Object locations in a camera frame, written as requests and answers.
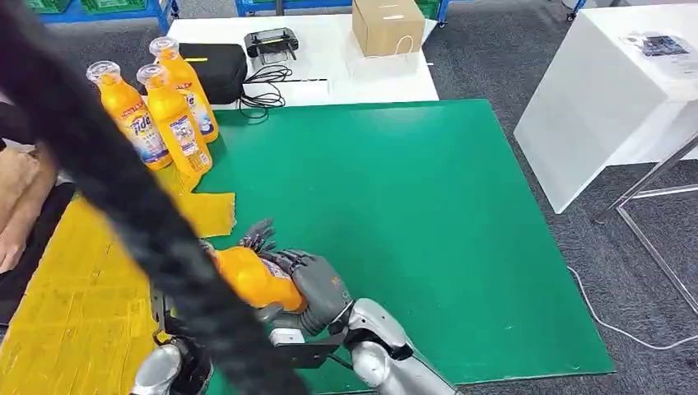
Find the bottle label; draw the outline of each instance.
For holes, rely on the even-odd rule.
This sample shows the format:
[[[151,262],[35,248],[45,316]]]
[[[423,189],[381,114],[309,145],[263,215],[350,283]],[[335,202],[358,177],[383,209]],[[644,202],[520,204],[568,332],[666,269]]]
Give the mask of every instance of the bottle label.
[[[201,129],[201,134],[206,136],[207,134],[213,132],[213,122],[211,121],[211,117],[208,115],[208,111],[206,111],[206,105],[203,103],[202,98],[187,89],[191,85],[192,84],[179,85],[177,86],[177,90],[187,100],[189,109],[192,111],[194,119],[196,119],[198,123],[199,129]]]
[[[143,162],[156,163],[169,154],[165,142],[162,141],[157,127],[152,122],[151,115],[145,110],[142,102],[124,111],[123,115],[125,116],[122,116],[122,127]]]
[[[276,278],[283,278],[290,280],[291,277],[286,274],[277,264],[274,262],[269,262],[267,259],[261,258],[262,262],[264,262],[264,265],[269,269],[269,272],[272,274],[272,276]]]
[[[182,147],[182,152],[185,156],[191,156],[199,152],[193,125],[186,115],[171,123],[170,130],[172,131],[174,136],[177,137],[177,141],[179,142],[179,145]]]

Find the robot finger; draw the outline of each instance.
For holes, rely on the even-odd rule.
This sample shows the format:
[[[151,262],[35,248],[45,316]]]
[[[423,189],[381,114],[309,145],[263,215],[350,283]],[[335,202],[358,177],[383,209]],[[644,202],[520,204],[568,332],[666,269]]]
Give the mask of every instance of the robot finger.
[[[296,261],[301,261],[303,258],[312,256],[300,249],[283,249],[279,252],[285,254],[287,257],[293,258]]]
[[[283,306],[280,303],[272,303],[257,310],[254,315],[263,323],[268,323],[277,318],[283,312]]]
[[[266,259],[271,263],[275,263],[289,275],[293,273],[292,268],[295,265],[293,259],[290,259],[287,256],[282,255],[281,253],[270,253],[268,251],[262,251],[259,253],[259,257],[262,259]]]
[[[270,241],[259,248],[259,251],[271,251],[277,247],[277,243]]]
[[[267,239],[271,238],[275,230],[272,228],[273,220],[268,218],[252,225],[238,245],[258,251],[264,246]]]

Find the yellow foam pad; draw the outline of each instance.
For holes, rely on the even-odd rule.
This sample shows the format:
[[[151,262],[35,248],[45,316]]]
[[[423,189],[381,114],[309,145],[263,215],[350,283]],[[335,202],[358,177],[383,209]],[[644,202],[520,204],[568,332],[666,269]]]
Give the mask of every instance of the yellow foam pad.
[[[194,180],[168,169],[158,179],[199,236],[228,235],[235,195],[191,194]],[[78,197],[0,346],[0,393],[128,393],[155,329],[146,277],[102,214]]]

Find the green table surface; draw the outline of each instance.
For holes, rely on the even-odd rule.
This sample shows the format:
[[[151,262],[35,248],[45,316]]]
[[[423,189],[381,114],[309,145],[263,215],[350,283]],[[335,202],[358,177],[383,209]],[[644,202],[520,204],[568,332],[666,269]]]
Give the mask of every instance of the green table surface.
[[[273,217],[281,248],[326,257],[453,383],[614,370],[486,100],[216,118],[197,192],[236,193],[218,249]],[[365,389],[331,360],[301,374],[317,393]]]

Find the green crate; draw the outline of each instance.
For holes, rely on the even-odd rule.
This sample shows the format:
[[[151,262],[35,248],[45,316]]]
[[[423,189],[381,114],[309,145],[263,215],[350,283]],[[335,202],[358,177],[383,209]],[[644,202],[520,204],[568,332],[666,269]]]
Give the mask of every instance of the green crate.
[[[146,9],[148,0],[80,0],[87,14],[108,14],[121,11],[139,11]]]
[[[418,3],[417,8],[419,8],[419,11],[424,15],[426,19],[436,19],[437,15],[439,13],[439,2],[436,0],[436,2],[424,2],[424,3]]]
[[[24,4],[38,14],[60,14],[71,0],[24,0]]]

